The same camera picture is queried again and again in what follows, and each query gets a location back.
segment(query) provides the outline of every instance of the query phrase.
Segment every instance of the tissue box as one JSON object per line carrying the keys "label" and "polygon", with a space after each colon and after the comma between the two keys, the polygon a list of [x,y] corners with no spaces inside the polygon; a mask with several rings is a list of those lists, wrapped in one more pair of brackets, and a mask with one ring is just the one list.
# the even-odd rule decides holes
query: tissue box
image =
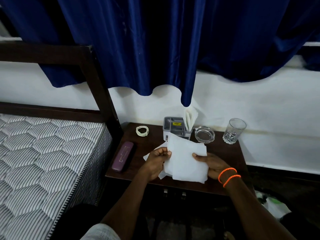
{"label": "tissue box", "polygon": [[190,140],[192,131],[186,131],[182,117],[164,117],[162,128],[164,141],[168,140],[169,133],[173,133],[178,137]]}

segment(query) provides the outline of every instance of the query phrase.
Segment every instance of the mattress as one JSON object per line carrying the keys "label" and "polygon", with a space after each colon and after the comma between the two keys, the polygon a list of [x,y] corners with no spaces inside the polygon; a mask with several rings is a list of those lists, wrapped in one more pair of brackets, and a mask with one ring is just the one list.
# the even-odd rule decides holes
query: mattress
{"label": "mattress", "polygon": [[70,207],[97,201],[104,123],[0,114],[0,240],[49,239]]}

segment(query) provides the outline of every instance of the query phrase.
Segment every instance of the gray sleeve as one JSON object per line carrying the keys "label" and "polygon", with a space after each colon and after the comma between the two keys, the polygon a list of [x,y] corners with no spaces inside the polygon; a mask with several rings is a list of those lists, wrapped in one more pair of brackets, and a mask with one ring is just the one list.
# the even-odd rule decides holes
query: gray sleeve
{"label": "gray sleeve", "polygon": [[92,226],[80,240],[121,240],[116,232],[106,224]]}

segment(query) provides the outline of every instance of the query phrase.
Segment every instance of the drinking glass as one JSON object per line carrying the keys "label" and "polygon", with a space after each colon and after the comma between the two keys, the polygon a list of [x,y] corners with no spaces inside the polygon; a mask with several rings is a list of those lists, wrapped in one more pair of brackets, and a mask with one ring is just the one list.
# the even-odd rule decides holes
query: drinking glass
{"label": "drinking glass", "polygon": [[223,135],[223,140],[225,143],[234,144],[238,140],[241,133],[247,127],[246,123],[243,120],[233,118],[229,120],[229,124],[226,127],[226,131]]}

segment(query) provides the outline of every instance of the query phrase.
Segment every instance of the white coiled cable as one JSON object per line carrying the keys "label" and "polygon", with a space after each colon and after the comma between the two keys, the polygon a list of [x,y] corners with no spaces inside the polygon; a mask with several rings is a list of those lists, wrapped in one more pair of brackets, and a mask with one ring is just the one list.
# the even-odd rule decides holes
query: white coiled cable
{"label": "white coiled cable", "polygon": [[[139,131],[139,129],[141,129],[141,128],[145,128],[145,129],[146,129],[146,132],[141,133],[141,132]],[[138,136],[148,136],[148,134],[149,134],[149,128],[146,127],[146,126],[138,126],[138,127],[136,128],[136,133],[137,133]]]}

